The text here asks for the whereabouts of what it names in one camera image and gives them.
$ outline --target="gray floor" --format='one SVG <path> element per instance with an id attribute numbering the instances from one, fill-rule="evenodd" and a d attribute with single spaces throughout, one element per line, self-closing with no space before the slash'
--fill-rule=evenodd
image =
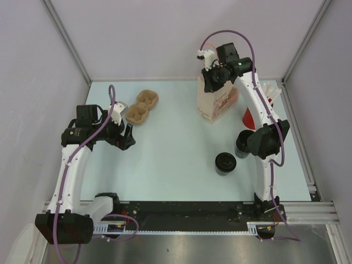
<path id="1" fill-rule="evenodd" d="M 254 236 L 138 235 L 125 242 L 93 240 L 82 247 L 78 263 L 133 264 L 228 264 L 228 263 L 336 263 L 324 225 L 300 225 L 294 229 L 302 242 L 266 241 Z M 277 235 L 289 235 L 280 225 Z M 76 246 L 62 249 L 72 263 Z M 53 246 L 47 248 L 43 263 L 60 263 Z"/>

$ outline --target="wall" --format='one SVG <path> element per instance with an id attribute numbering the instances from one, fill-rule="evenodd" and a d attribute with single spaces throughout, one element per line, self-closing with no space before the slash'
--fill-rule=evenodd
<path id="1" fill-rule="evenodd" d="M 281 78 L 323 0 L 52 0 L 92 80 L 195 79 L 196 52 L 221 29 L 252 42 L 262 79 Z M 231 34 L 211 38 L 234 42 Z"/>
<path id="2" fill-rule="evenodd" d="M 352 2 L 334 1 L 287 83 L 318 187 L 352 246 Z"/>
<path id="3" fill-rule="evenodd" d="M 0 263 L 51 198 L 88 87 L 38 0 L 0 3 Z"/>

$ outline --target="robotic arm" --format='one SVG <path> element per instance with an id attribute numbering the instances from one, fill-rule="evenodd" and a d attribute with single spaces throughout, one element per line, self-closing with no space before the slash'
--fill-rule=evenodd
<path id="1" fill-rule="evenodd" d="M 122 120 L 127 105 L 115 102 L 113 112 L 106 126 L 84 147 L 82 147 L 68 164 L 69 169 L 63 186 L 62 199 L 59 201 L 59 218 L 57 223 L 57 240 L 59 244 L 86 244 L 92 238 L 94 223 L 100 221 L 111 212 L 120 212 L 120 203 L 117 194 L 97 194 L 94 201 L 84 208 L 80 207 L 81 187 L 88 159 L 97 141 L 106 141 L 109 144 L 126 150 L 136 142 L 132 137 L 132 125 L 126 128 Z M 96 104 L 77 106 L 76 119 L 73 119 L 61 136 L 62 163 L 57 185 L 52 200 L 45 214 L 37 214 L 35 224 L 39 231 L 53 244 L 54 213 L 57 207 L 59 191 L 64 170 L 69 157 L 78 146 L 98 131 L 108 117 L 108 111 Z"/>
<path id="2" fill-rule="evenodd" d="M 239 89 L 252 114 L 257 130 L 248 138 L 247 144 L 250 152 L 256 156 L 258 177 L 255 202 L 261 207 L 262 212 L 272 209 L 270 160 L 277 159 L 280 151 L 280 140 L 271 117 L 278 123 L 283 140 L 288 133 L 289 123 L 287 120 L 280 120 L 268 100 L 264 102 L 261 100 L 259 93 L 263 98 L 266 98 L 266 96 L 260 86 L 257 73 L 255 73 L 257 89 L 254 87 L 252 60 L 248 57 L 240 59 L 233 43 L 219 46 L 217 56 L 210 50 L 198 51 L 197 58 L 204 61 L 205 65 L 202 70 L 205 81 L 204 92 L 216 92 L 227 81 L 231 81 Z M 271 117 L 267 114 L 266 107 L 270 109 Z M 274 180 L 273 193 L 276 204 L 279 204 L 275 182 Z"/>

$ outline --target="white box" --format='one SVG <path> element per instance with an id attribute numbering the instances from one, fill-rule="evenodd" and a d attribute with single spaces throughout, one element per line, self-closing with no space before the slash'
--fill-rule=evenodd
<path id="1" fill-rule="evenodd" d="M 204 77 L 197 79 L 197 111 L 210 123 L 213 123 L 226 110 L 235 105 L 239 98 L 239 90 L 230 82 L 216 92 L 204 92 Z"/>

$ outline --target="purple cable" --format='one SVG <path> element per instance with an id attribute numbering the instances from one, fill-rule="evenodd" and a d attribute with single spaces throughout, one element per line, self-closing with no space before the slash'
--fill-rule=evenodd
<path id="1" fill-rule="evenodd" d="M 274 126 L 277 130 L 277 133 L 279 135 L 279 139 L 280 139 L 280 146 L 281 146 L 281 163 L 278 163 L 277 161 L 275 161 L 274 159 L 271 159 L 269 162 L 270 162 L 270 167 L 271 167 L 271 185 L 270 185 L 270 194 L 271 194 L 271 198 L 272 198 L 272 201 L 274 203 L 274 206 L 275 206 L 275 209 L 276 211 L 279 213 L 280 215 L 280 218 L 281 220 L 285 223 L 286 227 L 290 230 L 290 232 L 292 233 L 292 235 L 295 237 L 295 238 L 287 238 L 287 237 L 282 237 L 282 238 L 276 238 L 276 239 L 289 239 L 289 240 L 295 240 L 295 241 L 299 241 L 301 242 L 301 239 L 295 234 L 295 232 L 292 230 L 292 228 L 289 226 L 289 224 L 287 223 L 287 221 L 285 220 L 285 218 L 281 215 L 280 213 L 280 210 L 275 202 L 275 199 L 274 199 L 274 192 L 273 192 L 273 185 L 274 185 L 274 163 L 279 166 L 279 167 L 282 167 L 284 162 L 285 162 L 285 149 L 284 149 L 284 140 L 283 140 L 283 137 L 282 137 L 282 133 L 281 133 L 281 130 L 280 130 L 280 127 L 278 125 L 278 123 L 276 122 L 276 120 L 272 117 L 271 115 L 271 112 L 270 112 L 270 108 L 268 107 L 267 105 L 267 102 L 266 100 L 264 99 L 264 97 L 262 96 L 262 94 L 260 93 L 259 91 L 259 88 L 257 86 L 257 83 L 256 83 L 256 80 L 255 80 L 255 56 L 254 56 L 254 49 L 253 49 L 253 46 L 251 44 L 251 42 L 249 41 L 249 39 L 243 35 L 242 33 L 240 32 L 237 32 L 237 31 L 234 31 L 234 30 L 229 30 L 229 29 L 225 29 L 225 30 L 219 30 L 219 31 L 216 31 L 212 34 L 210 34 L 209 36 L 207 36 L 205 38 L 205 40 L 203 41 L 202 45 L 200 46 L 200 50 L 203 49 L 203 46 L 204 44 L 207 42 L 207 40 L 216 35 L 216 34 L 219 34 L 219 33 L 234 33 L 236 35 L 239 35 L 241 36 L 248 44 L 249 46 L 249 49 L 251 49 L 251 54 L 252 54 L 252 83 L 253 83 L 253 86 L 254 86 L 254 89 L 256 90 L 261 102 L 263 103 L 264 107 L 265 107 L 265 110 L 268 114 L 268 117 L 270 118 L 270 120 L 274 123 Z"/>
<path id="2" fill-rule="evenodd" d="M 59 217 L 59 211 L 60 211 L 60 203 L 59 201 L 62 199 L 62 193 L 64 191 L 64 186 L 65 186 L 65 180 L 66 180 L 66 176 L 67 176 L 67 172 L 69 169 L 68 164 L 71 163 L 71 161 L 73 160 L 74 156 L 80 151 L 81 148 L 83 148 L 89 141 L 91 141 L 97 134 L 99 134 L 99 132 L 106 126 L 106 124 L 109 122 L 110 117 L 112 115 L 112 112 L 114 110 L 114 105 L 115 105 L 115 99 L 116 99 L 116 93 L 115 93 L 115 87 L 110 84 L 109 86 L 109 97 L 110 97 L 110 102 L 111 102 L 111 108 L 110 111 L 108 113 L 108 116 L 106 117 L 105 121 L 102 123 L 102 125 L 97 129 L 97 131 L 95 131 L 90 137 L 88 137 L 88 139 L 86 139 L 81 145 L 79 145 L 77 147 L 77 149 L 72 153 L 72 155 L 69 157 L 66 166 L 65 166 L 65 170 L 64 173 L 62 175 L 62 179 L 61 179 L 61 183 L 60 183 L 60 190 L 59 190 L 59 195 L 58 195 L 58 199 L 57 199 L 57 203 L 56 203 L 56 210 L 55 210 L 55 215 L 54 215 L 54 224 L 53 224 L 53 240 L 54 240 L 54 245 L 55 245 L 55 249 L 56 249 L 56 253 L 61 261 L 61 263 L 67 264 L 67 262 L 65 262 L 64 258 L 61 255 L 60 252 L 60 248 L 57 242 L 57 222 L 58 222 L 58 217 Z M 73 262 L 73 264 L 76 264 L 79 258 L 81 252 L 81 245 L 78 246 L 78 251 L 77 251 L 77 255 L 76 258 Z"/>
<path id="3" fill-rule="evenodd" d="M 133 222 L 135 222 L 135 224 L 136 224 L 136 231 L 133 232 L 132 235 L 130 235 L 130 236 L 126 237 L 126 238 L 117 239 L 117 238 L 109 238 L 109 237 L 107 237 L 107 236 L 102 235 L 103 238 L 107 238 L 107 239 L 113 240 L 113 241 L 126 241 L 126 240 L 129 240 L 129 239 L 131 239 L 132 237 L 134 237 L 134 236 L 137 234 L 138 230 L 139 230 L 139 224 L 138 224 L 137 220 L 134 219 L 133 217 L 125 216 L 125 215 L 123 215 L 123 214 L 115 214 L 115 213 L 107 214 L 106 216 L 104 216 L 104 218 L 105 218 L 105 217 L 124 217 L 124 218 L 130 219 L 130 220 L 132 220 Z M 102 236 L 101 236 L 101 235 L 97 235 L 97 236 L 95 236 L 94 238 L 101 238 Z"/>

